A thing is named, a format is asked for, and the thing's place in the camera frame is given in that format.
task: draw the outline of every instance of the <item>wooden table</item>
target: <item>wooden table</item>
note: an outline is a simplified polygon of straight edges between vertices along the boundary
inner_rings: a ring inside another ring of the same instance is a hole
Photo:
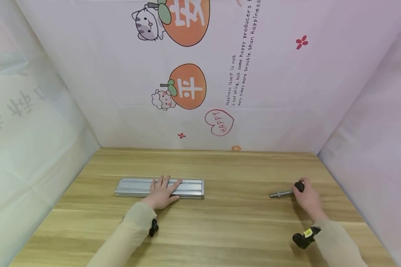
[[[85,266],[139,198],[116,197],[122,177],[204,179],[204,200],[158,212],[160,230],[130,258],[139,267],[327,266],[316,245],[291,241],[311,226],[291,197],[268,194],[310,177],[325,212],[347,229],[369,267],[395,266],[313,154],[100,149],[43,221],[12,267]]]

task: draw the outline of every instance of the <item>heart outline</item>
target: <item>heart outline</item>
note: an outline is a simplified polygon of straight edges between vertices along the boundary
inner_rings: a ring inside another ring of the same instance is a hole
[[[212,111],[219,111],[219,112],[226,113],[226,115],[228,115],[228,116],[232,119],[232,125],[230,126],[228,132],[225,133],[224,135],[216,135],[216,134],[214,134],[214,133],[212,132],[212,129],[214,129],[214,127],[217,126],[217,124],[209,124],[209,123],[206,121],[206,116],[208,116],[208,114],[209,114],[210,112],[212,112]],[[212,126],[212,127],[211,127],[211,133],[212,133],[213,135],[215,135],[215,136],[225,136],[225,135],[227,135],[227,134],[231,131],[231,129],[233,128],[233,124],[235,123],[235,119],[234,119],[229,113],[225,112],[225,111],[222,110],[222,109],[212,109],[212,110],[210,110],[210,111],[208,111],[208,112],[206,113],[206,115],[205,115],[205,122],[206,122],[206,124]]]

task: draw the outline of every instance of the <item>yellow label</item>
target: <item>yellow label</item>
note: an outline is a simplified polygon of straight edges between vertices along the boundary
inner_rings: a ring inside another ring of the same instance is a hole
[[[313,235],[312,229],[308,229],[306,231],[304,231],[304,237],[308,238],[309,236]]]

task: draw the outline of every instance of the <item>hand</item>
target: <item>hand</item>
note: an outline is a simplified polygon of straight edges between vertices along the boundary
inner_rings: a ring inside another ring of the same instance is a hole
[[[141,200],[141,202],[146,203],[153,210],[166,208],[172,202],[177,201],[180,196],[170,196],[177,187],[181,184],[183,180],[179,179],[172,186],[168,187],[170,176],[163,177],[163,175],[159,178],[159,181],[156,183],[154,179],[150,185],[150,196]]]
[[[321,199],[319,198],[319,193],[313,189],[312,185],[310,184],[310,180],[308,178],[301,178],[299,181],[304,184],[303,193],[293,185],[293,192],[299,205],[310,216],[310,219],[313,223],[316,223],[322,219],[328,219],[322,210],[322,203]]]

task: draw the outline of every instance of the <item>cartoon sheep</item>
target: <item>cartoon sheep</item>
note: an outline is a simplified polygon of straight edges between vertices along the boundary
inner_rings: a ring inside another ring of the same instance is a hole
[[[151,102],[158,109],[167,110],[169,108],[174,108],[176,106],[175,101],[171,97],[171,93],[169,91],[159,91],[156,89],[156,92],[151,95]]]

